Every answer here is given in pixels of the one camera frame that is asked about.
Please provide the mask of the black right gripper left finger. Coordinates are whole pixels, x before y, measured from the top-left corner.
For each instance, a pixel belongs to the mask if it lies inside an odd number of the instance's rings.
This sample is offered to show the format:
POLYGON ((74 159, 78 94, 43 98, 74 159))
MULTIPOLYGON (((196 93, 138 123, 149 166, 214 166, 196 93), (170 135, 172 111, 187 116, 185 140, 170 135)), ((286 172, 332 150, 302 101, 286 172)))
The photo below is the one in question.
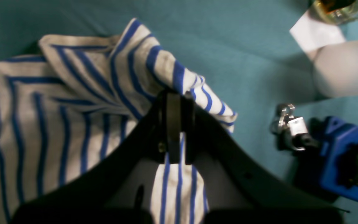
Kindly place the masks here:
POLYGON ((150 108, 150 113, 154 121, 154 131, 152 135, 151 158, 157 164, 165 164, 166 156, 168 162, 175 155, 175 138, 170 133, 170 121, 168 119, 168 95, 171 90, 164 90, 157 96, 150 108))

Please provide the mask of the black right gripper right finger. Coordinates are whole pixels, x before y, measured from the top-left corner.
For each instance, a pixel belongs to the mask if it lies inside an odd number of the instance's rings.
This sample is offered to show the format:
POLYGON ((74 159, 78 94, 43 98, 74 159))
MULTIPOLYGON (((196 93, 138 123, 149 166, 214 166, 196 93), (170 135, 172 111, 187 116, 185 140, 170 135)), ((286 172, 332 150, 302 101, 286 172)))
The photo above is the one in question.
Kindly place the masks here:
POLYGON ((195 101, 191 93, 180 97, 180 161, 186 165, 194 161, 195 101))

